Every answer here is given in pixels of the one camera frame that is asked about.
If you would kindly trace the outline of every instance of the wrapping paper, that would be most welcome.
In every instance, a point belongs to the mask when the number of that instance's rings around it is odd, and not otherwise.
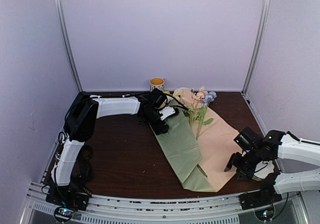
[[[181,101],[186,106],[193,102],[192,93],[184,89]],[[172,100],[169,105],[176,105]],[[182,110],[166,119],[169,131],[156,138],[184,189],[203,192],[219,191],[235,174],[233,167],[224,169],[234,152],[241,148],[233,141],[238,131],[229,126],[212,109],[208,108],[205,120],[213,118],[210,125],[202,126],[198,141],[196,122],[192,128]]]

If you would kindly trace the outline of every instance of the blue flower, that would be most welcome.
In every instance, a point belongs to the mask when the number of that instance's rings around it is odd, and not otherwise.
[[[216,92],[214,92],[214,91],[209,92],[208,95],[211,95],[214,98],[213,100],[215,100],[215,98],[217,96]]]
[[[206,96],[204,97],[203,100],[201,100],[201,105],[202,105],[202,106],[207,106],[208,103],[209,103],[209,102],[212,102],[213,100],[215,100],[215,99],[213,98],[213,96],[208,94],[208,95],[206,95]]]

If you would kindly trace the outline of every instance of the pink paper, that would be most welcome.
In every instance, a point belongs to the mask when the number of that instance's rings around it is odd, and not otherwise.
[[[181,94],[181,101],[186,106],[193,103],[192,93],[189,89],[184,89]],[[205,120],[213,118],[210,125],[202,126],[198,138],[198,145],[202,154],[199,166],[207,175],[208,182],[214,191],[219,191],[235,174],[235,168],[224,172],[224,169],[235,152],[241,152],[241,148],[234,142],[238,131],[229,126],[218,114],[208,108]],[[192,130],[196,135],[198,131],[198,121]]]

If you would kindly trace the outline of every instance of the green fabric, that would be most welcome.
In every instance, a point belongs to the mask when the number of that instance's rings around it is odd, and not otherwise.
[[[198,142],[182,110],[165,120],[169,126],[166,134],[156,135],[158,143],[184,189],[213,191],[206,176],[198,166],[201,152]]]

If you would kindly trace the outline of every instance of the yellow cup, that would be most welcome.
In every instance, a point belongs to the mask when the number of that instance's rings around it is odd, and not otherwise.
[[[150,91],[153,89],[159,89],[161,91],[165,91],[165,80],[162,78],[153,78],[150,79]]]

